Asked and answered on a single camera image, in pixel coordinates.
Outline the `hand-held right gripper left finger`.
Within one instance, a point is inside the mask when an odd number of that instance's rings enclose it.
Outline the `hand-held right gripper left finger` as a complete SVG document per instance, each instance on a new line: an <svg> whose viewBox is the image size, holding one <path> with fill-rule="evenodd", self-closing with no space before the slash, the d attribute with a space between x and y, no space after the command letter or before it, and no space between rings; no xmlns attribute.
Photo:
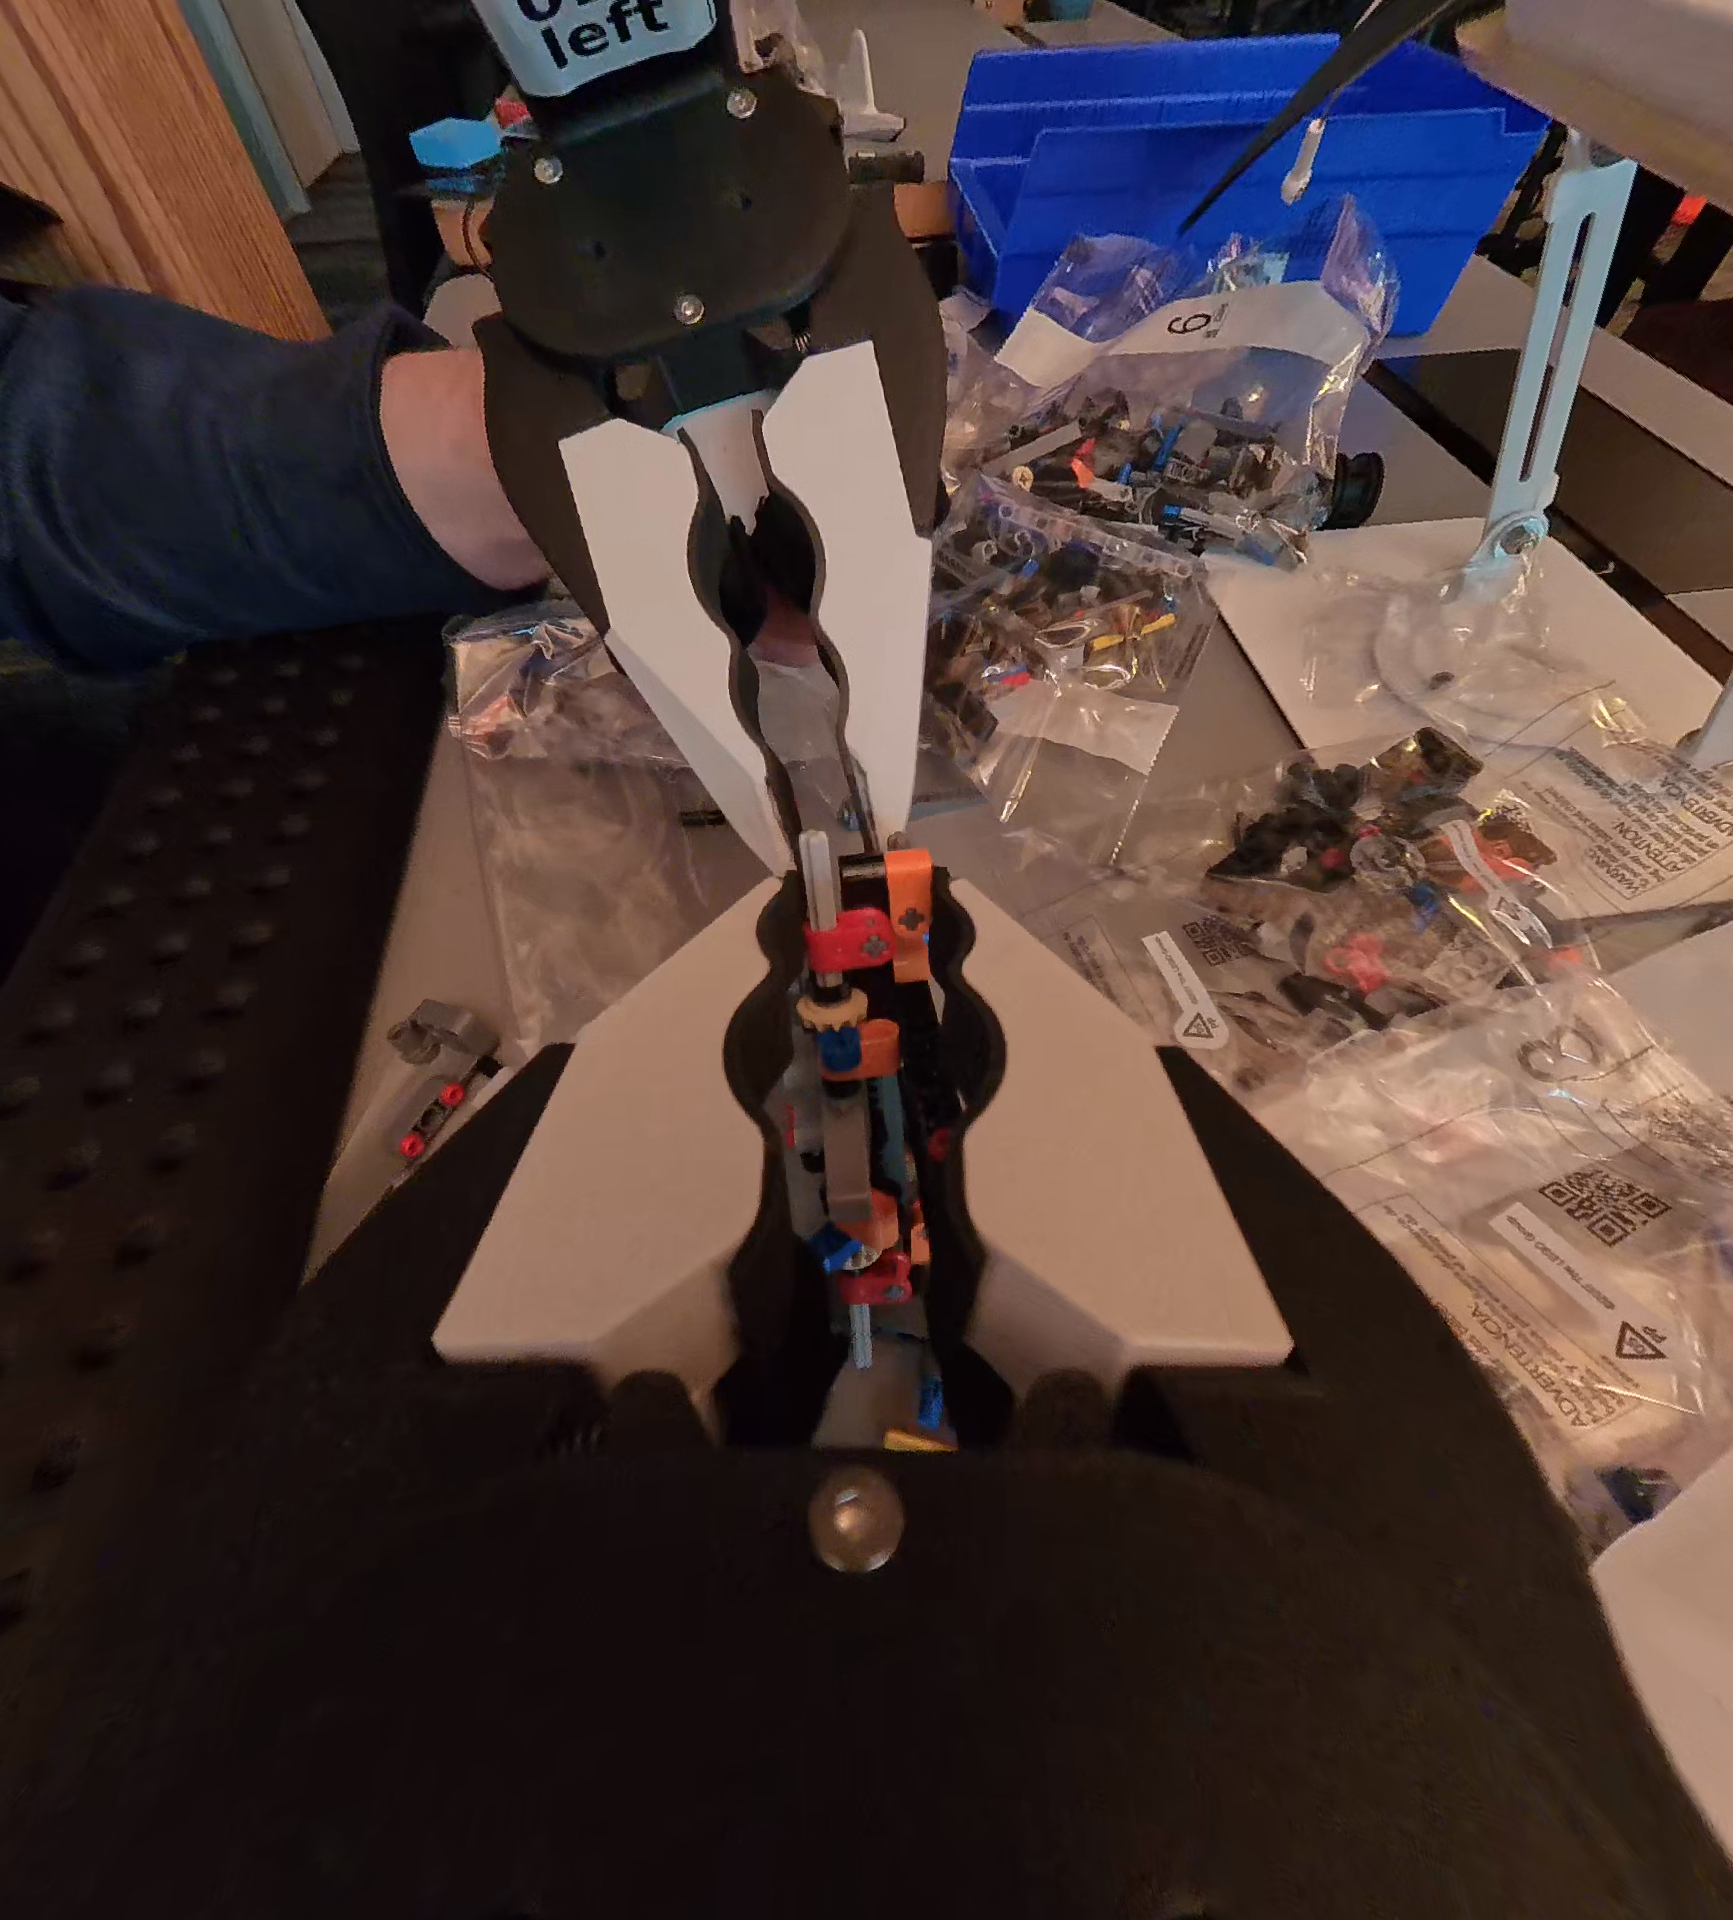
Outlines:
<svg viewBox="0 0 1733 1920"><path fill-rule="evenodd" d="M581 1030L434 1326L450 1366L575 1363L602 1387L662 1371L714 1444L732 1437L728 1269L761 1217L765 1144L725 1043L770 971L770 907L799 946L799 881L763 879Z"/></svg>

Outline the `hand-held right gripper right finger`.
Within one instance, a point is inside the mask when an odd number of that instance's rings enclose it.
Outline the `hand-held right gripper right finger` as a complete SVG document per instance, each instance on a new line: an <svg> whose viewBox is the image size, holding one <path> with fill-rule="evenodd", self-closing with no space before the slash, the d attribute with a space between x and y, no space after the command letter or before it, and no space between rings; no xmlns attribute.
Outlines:
<svg viewBox="0 0 1733 1920"><path fill-rule="evenodd" d="M960 1444L1053 1378L1118 1406L1138 1371L1292 1356L1167 1056L965 877L936 881L936 1359Z"/></svg>

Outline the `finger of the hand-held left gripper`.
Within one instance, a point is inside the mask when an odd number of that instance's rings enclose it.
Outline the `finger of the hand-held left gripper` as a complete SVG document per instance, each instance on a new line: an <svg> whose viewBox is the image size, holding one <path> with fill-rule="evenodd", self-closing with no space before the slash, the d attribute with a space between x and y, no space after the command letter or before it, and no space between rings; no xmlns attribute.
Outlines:
<svg viewBox="0 0 1733 1920"><path fill-rule="evenodd" d="M768 763L734 703L734 631L717 607L725 530L693 450L651 427L585 427L559 457L602 599L607 645L748 852L793 862Z"/></svg>
<svg viewBox="0 0 1733 1920"><path fill-rule="evenodd" d="M758 418L768 491L813 540L813 624L844 671L844 744L875 834L908 827L932 545L914 527L873 342L811 354Z"/></svg>

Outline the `multicolour lego assembly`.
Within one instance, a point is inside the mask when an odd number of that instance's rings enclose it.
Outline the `multicolour lego assembly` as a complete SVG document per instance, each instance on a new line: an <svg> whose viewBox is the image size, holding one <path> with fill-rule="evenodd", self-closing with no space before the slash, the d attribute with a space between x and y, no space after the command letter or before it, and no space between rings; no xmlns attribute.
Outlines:
<svg viewBox="0 0 1733 1920"><path fill-rule="evenodd" d="M932 1205L965 1133L934 971L946 890L929 852L839 855L799 839L804 963L789 995L793 1051L776 1094L793 1230L870 1371L896 1311L932 1279Z"/></svg>

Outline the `person's left forearm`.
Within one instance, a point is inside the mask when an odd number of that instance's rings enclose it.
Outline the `person's left forearm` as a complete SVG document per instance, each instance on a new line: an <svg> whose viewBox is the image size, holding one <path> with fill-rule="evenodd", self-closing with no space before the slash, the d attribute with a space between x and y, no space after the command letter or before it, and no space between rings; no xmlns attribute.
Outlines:
<svg viewBox="0 0 1733 1920"><path fill-rule="evenodd" d="M0 294L0 640L130 675L204 640L488 609L399 491L378 392L450 347L385 302L291 342L184 302Z"/></svg>

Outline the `small clear bag of lego parts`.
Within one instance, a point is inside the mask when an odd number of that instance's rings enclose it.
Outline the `small clear bag of lego parts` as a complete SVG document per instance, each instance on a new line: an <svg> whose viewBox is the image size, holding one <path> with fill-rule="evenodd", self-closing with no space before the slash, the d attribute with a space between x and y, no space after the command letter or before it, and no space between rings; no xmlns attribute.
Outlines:
<svg viewBox="0 0 1733 1920"><path fill-rule="evenodd" d="M453 617L448 730L478 758L686 769L683 753L566 599Z"/></svg>

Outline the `scattered loose lego pieces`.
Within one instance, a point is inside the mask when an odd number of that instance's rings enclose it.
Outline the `scattered loose lego pieces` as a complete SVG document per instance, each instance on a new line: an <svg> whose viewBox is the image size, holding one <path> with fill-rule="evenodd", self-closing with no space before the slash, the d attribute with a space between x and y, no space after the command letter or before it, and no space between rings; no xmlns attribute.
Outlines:
<svg viewBox="0 0 1733 1920"><path fill-rule="evenodd" d="M499 1030L455 999L424 998L392 1029L398 1067L385 1088L385 1144L403 1170L423 1162L505 1074Z"/></svg>

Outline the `striped clear bag of lego parts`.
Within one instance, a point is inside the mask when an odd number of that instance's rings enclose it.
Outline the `striped clear bag of lego parts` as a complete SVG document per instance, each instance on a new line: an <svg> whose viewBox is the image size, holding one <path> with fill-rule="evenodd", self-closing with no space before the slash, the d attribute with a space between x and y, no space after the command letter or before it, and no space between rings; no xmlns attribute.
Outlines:
<svg viewBox="0 0 1733 1920"><path fill-rule="evenodd" d="M965 361L948 474L1194 552L1301 565L1398 274L1354 195L1312 204L1287 242L1074 236L998 351Z"/></svg>

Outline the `clear bag of black lego parts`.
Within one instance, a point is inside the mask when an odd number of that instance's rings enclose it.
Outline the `clear bag of black lego parts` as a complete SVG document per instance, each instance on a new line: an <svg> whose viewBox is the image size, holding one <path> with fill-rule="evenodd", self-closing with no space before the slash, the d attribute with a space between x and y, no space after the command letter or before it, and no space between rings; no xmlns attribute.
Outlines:
<svg viewBox="0 0 1733 1920"><path fill-rule="evenodd" d="M1143 867L1140 981L1236 1094L1394 1025L1569 988L1733 919L1733 782L1630 724L1419 724L1191 796Z"/></svg>

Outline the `person's left hand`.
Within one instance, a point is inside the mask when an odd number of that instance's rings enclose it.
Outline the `person's left hand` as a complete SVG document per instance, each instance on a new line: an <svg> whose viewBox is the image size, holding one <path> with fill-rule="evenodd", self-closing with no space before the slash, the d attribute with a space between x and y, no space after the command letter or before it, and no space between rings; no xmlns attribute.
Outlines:
<svg viewBox="0 0 1733 1920"><path fill-rule="evenodd" d="M378 423L403 496L458 567L495 590L545 582L548 565L495 470L476 347L393 354L379 377Z"/></svg>

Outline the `flat empty clear bag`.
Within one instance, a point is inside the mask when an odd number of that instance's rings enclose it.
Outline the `flat empty clear bag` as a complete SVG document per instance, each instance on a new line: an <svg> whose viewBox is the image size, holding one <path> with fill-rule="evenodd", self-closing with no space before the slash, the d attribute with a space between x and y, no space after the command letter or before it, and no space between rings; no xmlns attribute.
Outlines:
<svg viewBox="0 0 1733 1920"><path fill-rule="evenodd" d="M765 867L666 758L464 749L519 1043L575 1040Z"/></svg>

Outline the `white paper sheet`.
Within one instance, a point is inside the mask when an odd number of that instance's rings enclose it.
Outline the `white paper sheet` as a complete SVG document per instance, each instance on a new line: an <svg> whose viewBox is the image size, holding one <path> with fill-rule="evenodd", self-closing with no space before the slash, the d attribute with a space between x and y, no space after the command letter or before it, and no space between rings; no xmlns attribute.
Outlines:
<svg viewBox="0 0 1733 1920"><path fill-rule="evenodd" d="M1396 522L1318 534L1297 569L1214 561L1225 624L1318 756L1388 748L1426 728L1408 711L1354 720L1322 707L1301 686L1306 628L1332 569L1429 579L1463 567L1477 520ZM1543 561L1550 635L1572 649L1631 707L1630 734L1575 724L1560 741L1492 748L1446 730L1481 758L1468 796L1505 803L1557 855L1557 884L1586 909L1645 909L1733 900L1733 772L1685 762L1676 744L1713 707L1719 686L1641 609L1553 540Z"/></svg>

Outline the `blue plastic bin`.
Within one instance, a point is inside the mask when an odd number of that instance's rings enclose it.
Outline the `blue plastic bin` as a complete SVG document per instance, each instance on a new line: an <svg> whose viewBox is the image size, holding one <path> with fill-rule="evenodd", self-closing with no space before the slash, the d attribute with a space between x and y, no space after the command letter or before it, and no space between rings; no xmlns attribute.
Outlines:
<svg viewBox="0 0 1733 1920"><path fill-rule="evenodd" d="M1171 245L1183 215L1334 52L1336 37L1153 38L973 59L948 179L965 284L1015 316L1074 236ZM1420 41L1394 48L1329 110L1312 188L1281 195L1304 125L1198 221L1288 250L1312 204L1354 195L1398 274L1391 330L1429 330L1524 176L1548 117Z"/></svg>

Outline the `wooden pillar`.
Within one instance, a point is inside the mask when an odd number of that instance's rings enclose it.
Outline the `wooden pillar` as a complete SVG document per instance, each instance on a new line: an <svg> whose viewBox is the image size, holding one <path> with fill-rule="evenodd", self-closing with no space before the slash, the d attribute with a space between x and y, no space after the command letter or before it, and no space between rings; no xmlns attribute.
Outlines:
<svg viewBox="0 0 1733 1920"><path fill-rule="evenodd" d="M177 1L0 1L0 183L60 212L83 277L329 328Z"/></svg>

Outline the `clear bag with white disc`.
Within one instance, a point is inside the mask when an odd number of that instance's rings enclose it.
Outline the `clear bag with white disc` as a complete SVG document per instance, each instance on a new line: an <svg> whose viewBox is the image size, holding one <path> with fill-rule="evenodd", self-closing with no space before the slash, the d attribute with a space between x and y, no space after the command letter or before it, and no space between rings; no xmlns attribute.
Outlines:
<svg viewBox="0 0 1733 1920"><path fill-rule="evenodd" d="M1631 707L1550 635L1543 561L1391 579L1322 575L1306 628L1301 686L1356 721L1408 711L1472 741L1553 744L1575 724L1630 734Z"/></svg>

